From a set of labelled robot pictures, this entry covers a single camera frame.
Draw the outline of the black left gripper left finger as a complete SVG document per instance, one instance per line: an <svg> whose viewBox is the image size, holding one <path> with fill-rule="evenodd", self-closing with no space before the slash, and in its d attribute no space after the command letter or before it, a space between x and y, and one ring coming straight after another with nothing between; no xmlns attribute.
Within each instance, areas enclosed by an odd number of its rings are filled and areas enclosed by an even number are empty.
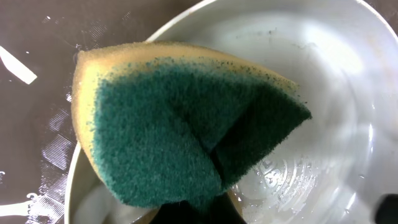
<svg viewBox="0 0 398 224"><path fill-rule="evenodd" d="M163 204L150 224L186 224L190 206L186 201Z"/></svg>

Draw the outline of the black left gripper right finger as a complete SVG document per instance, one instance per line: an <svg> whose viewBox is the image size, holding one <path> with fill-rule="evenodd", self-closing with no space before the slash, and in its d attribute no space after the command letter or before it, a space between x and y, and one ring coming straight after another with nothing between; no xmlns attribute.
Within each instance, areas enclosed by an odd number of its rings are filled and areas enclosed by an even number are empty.
<svg viewBox="0 0 398 224"><path fill-rule="evenodd" d="M227 193L215 197L208 212L209 224L247 224Z"/></svg>

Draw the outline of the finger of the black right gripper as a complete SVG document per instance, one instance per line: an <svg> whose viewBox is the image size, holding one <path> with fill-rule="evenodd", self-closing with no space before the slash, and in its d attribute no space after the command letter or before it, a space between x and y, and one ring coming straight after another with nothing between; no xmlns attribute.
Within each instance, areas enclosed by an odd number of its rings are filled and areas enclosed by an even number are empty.
<svg viewBox="0 0 398 224"><path fill-rule="evenodd" d="M397 194L386 194L380 199L374 214L375 224L397 224Z"/></svg>

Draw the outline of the white plate bottom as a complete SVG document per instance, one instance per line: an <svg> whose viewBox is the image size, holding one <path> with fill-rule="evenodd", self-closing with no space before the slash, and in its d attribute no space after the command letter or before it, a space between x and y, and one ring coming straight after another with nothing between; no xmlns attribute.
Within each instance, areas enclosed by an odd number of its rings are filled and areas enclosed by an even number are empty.
<svg viewBox="0 0 398 224"><path fill-rule="evenodd" d="M396 223L397 36L364 1L202 1L82 51L66 223Z"/></svg>

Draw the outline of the green yellow sponge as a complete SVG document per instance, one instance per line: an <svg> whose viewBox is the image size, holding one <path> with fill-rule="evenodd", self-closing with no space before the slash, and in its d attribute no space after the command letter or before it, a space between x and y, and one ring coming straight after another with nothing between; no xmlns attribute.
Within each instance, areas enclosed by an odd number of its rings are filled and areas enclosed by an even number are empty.
<svg viewBox="0 0 398 224"><path fill-rule="evenodd" d="M82 51L76 137L122 203L205 209L304 121L298 85L262 65L182 42Z"/></svg>

